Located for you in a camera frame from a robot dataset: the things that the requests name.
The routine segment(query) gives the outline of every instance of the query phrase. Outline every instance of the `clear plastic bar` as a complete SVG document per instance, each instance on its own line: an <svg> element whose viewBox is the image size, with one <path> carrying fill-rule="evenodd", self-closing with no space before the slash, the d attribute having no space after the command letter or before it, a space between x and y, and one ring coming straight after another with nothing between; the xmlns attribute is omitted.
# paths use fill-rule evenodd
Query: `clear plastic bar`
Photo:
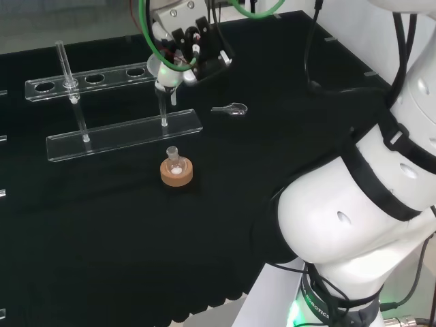
<svg viewBox="0 0 436 327"><path fill-rule="evenodd" d="M88 130L90 142L83 142L80 131L47 137L47 158L62 161L164 140L203 129L194 109L167 114L168 126L161 116L128 121Z"/></svg>
<svg viewBox="0 0 436 327"><path fill-rule="evenodd" d="M77 92L86 93L126 85L154 82L154 77L147 70L147 63L134 63L90 70L72 74L77 81ZM54 76L28 80L25 83L25 96L29 101L41 101L69 95L68 88L64 85L65 76Z"/></svg>

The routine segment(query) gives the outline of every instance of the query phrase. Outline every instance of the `white robot body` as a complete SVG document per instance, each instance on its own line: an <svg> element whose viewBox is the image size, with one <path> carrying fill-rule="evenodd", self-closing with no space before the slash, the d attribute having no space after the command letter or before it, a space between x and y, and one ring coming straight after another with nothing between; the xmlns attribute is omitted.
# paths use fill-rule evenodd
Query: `white robot body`
<svg viewBox="0 0 436 327"><path fill-rule="evenodd" d="M415 4L416 10L436 12L434 0L371 2L398 12L415 12ZM394 4L399 6L396 10L390 7ZM392 108L398 123L409 131L409 138L434 156L435 96L436 30L410 69L401 96ZM314 263L318 273L350 300L377 293L393 269L436 231L436 217L430 209L436 204L436 175L387 149L378 125L357 147L384 187L406 206L422 211L420 215L402 222L386 214L359 188L340 157L289 185L278 207L279 225L292 250ZM328 289L341 297L331 287ZM320 322L301 292L297 303L306 322ZM382 326L379 312L371 327Z"/></svg>

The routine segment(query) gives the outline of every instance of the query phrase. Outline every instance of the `green led light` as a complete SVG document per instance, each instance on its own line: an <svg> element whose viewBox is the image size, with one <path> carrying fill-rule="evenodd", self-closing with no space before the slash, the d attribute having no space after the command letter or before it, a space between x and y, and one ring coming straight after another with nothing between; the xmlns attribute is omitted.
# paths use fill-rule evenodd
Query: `green led light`
<svg viewBox="0 0 436 327"><path fill-rule="evenodd" d="M306 322L305 317L302 315L302 311L298 306L297 301L294 301L289 309L289 313L287 315L287 323L286 327L294 327L299 324L303 324Z"/></svg>
<svg viewBox="0 0 436 327"><path fill-rule="evenodd" d="M287 315L287 327L294 325L294 320L298 317L300 313L300 307L297 305L297 302L294 301L292 303L291 309L289 310L289 314Z"/></svg>

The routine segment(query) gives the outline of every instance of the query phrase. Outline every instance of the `black strap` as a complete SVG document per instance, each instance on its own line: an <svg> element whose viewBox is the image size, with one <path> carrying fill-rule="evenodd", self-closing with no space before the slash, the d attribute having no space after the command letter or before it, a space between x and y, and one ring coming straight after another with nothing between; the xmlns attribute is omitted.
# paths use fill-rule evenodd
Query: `black strap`
<svg viewBox="0 0 436 327"><path fill-rule="evenodd" d="M367 327L374 322L379 313L378 299L381 290L368 298L348 302L336 296L332 296L328 292L313 264L307 263L306 267L308 275L311 278L311 283L309 283L308 275L303 275L301 279L301 292L307 306L322 323L329 326ZM314 280L315 285L319 283L317 289L312 286ZM370 304L365 308L358 311L347 311L345 315L343 309L351 309L367 303Z"/></svg>
<svg viewBox="0 0 436 327"><path fill-rule="evenodd" d="M319 287L319 285L315 281L312 281L311 287L316 294L324 293L324 291ZM380 290L378 290L377 293L375 293L374 295L369 296L367 298L361 298L359 300L345 301L342 298L338 298L336 296L332 296L332 297L336 300L339 308L351 309L351 308L359 307L360 305L365 305L367 303L373 302L380 295L382 289L383 287L381 287Z"/></svg>
<svg viewBox="0 0 436 327"><path fill-rule="evenodd" d="M409 131L398 124L390 111L380 113L378 124L384 144L389 150L400 153L418 167L436 174L436 157L410 140Z"/></svg>
<svg viewBox="0 0 436 327"><path fill-rule="evenodd" d="M421 213L406 206L386 189L350 137L344 139L338 150L356 184L381 210L399 221L409 221Z"/></svg>

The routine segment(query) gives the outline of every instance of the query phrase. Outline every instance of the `white wall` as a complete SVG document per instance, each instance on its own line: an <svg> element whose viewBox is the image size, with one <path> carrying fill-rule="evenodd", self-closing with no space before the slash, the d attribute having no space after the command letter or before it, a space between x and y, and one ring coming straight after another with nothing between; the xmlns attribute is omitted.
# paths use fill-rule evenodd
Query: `white wall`
<svg viewBox="0 0 436 327"><path fill-rule="evenodd" d="M304 10L310 16L314 13L313 3L314 0L305 2ZM403 15L406 35L408 16ZM391 12L375 7L367 0L325 0L318 23L384 80L392 83L399 66L399 52ZM433 20L418 17L409 66L425 47L434 28Z"/></svg>

